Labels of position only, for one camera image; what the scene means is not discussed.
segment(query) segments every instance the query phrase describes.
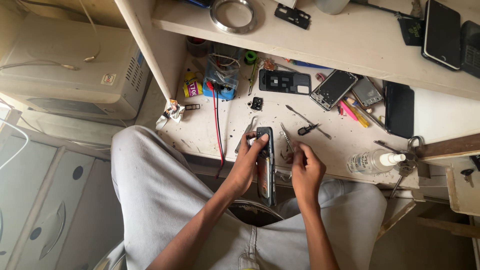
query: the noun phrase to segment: floor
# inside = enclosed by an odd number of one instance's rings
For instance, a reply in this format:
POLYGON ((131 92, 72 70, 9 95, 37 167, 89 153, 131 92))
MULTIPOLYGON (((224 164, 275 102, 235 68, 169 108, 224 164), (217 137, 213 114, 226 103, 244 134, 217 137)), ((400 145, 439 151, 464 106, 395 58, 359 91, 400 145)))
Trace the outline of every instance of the floor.
MULTIPOLYGON (((216 191, 224 179, 197 175, 208 187, 216 191)), ((277 187, 277 201, 295 196, 290 187, 277 187)), ((259 201, 257 187, 253 183, 243 196, 259 201)), ((447 231, 417 224, 416 217, 426 210, 445 208, 442 220, 456 221, 461 215, 449 210, 448 205, 418 202, 404 218, 384 234, 373 248, 370 270, 474 270, 475 257, 472 239, 455 236, 447 231)))

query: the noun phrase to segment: smartphone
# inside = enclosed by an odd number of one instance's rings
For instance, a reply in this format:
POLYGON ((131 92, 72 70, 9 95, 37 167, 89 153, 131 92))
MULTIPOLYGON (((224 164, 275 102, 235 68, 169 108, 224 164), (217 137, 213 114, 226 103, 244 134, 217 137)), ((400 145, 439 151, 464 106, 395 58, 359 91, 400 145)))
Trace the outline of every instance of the smartphone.
POLYGON ((261 69, 258 72, 260 91, 308 95, 312 91, 310 74, 261 69))
POLYGON ((312 91, 310 98, 324 110, 331 110, 357 81, 354 74, 335 69, 312 91))
POLYGON ((385 104, 387 132, 406 139, 412 138, 415 92, 407 85, 388 82, 385 104))
POLYGON ((373 82, 367 76, 355 75, 358 78, 358 81, 353 86, 352 92, 355 98, 359 101, 360 107, 368 109, 384 99, 380 91, 378 91, 373 82))
POLYGON ((422 56, 450 70, 459 70, 460 14, 435 0, 428 0, 425 18, 422 56))
POLYGON ((275 192, 275 153, 273 148, 273 130, 271 127, 257 127, 257 139, 268 134, 268 143, 257 156, 257 192, 258 197, 267 206, 276 205, 275 192))

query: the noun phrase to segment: leg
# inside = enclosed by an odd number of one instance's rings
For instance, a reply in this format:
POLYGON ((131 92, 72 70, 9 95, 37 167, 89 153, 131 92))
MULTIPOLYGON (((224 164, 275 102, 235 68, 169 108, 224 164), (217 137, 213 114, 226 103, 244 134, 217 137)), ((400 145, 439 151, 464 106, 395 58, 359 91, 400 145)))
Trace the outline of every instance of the leg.
MULTIPOLYGON (((143 270, 213 192, 178 151, 145 127, 132 126, 117 133, 111 152, 128 269, 143 270)), ((255 232, 252 226, 224 214, 210 233, 195 269, 254 266, 248 260, 253 258, 255 232)))
MULTIPOLYGON (((341 269, 367 270, 386 200, 372 184, 329 180, 320 187, 321 215, 341 269)), ((296 199, 280 207, 299 213, 296 199)), ((301 214, 257 229, 257 263, 262 269, 309 269, 301 214)))

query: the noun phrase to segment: blue power supply box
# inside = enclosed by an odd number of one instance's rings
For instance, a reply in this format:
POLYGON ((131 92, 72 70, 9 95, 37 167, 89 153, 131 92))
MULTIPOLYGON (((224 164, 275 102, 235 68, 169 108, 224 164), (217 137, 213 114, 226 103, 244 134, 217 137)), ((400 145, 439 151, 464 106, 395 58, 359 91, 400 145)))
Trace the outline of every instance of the blue power supply box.
POLYGON ((213 93, 207 86, 207 81, 218 84, 218 98, 232 100, 239 85, 240 59, 245 49, 212 42, 208 50, 207 66, 202 89, 204 96, 212 97, 213 93))

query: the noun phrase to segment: human hand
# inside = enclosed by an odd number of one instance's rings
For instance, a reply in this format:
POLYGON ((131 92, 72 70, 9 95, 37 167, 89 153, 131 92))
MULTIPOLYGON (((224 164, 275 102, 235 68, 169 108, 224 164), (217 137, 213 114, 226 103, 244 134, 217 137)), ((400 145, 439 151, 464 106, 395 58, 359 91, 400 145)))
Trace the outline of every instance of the human hand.
POLYGON ((268 134, 264 134, 254 141, 252 146, 248 140, 256 137, 256 132, 248 132, 242 135, 237 160, 233 165, 230 174, 218 189, 218 193, 224 194, 233 202, 242 196, 252 183, 253 176, 257 173, 256 161, 258 152, 267 144, 268 134))
POLYGON ((292 185, 300 209, 312 203, 318 204, 318 190, 325 175, 326 166, 307 144, 294 141, 292 185))

